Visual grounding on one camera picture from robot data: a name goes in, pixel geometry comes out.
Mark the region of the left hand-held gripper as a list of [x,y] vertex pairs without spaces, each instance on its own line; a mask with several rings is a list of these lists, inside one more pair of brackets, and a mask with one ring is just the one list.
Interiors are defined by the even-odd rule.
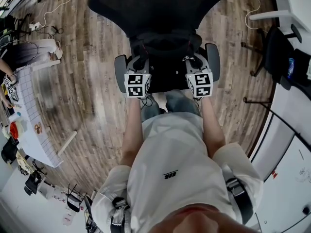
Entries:
[[134,57],[127,65],[129,70],[124,75],[125,91],[128,98],[144,99],[151,85],[151,74],[149,59],[144,63],[141,73],[134,71],[141,70],[140,56]]

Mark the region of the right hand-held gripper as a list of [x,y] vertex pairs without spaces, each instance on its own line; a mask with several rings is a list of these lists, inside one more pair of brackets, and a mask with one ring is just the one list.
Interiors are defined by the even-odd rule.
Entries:
[[210,97],[213,90],[213,74],[209,69],[207,59],[200,54],[194,55],[194,68],[203,70],[201,72],[195,72],[191,66],[190,59],[184,59],[184,62],[187,69],[187,84],[194,98],[202,99],[204,97]]

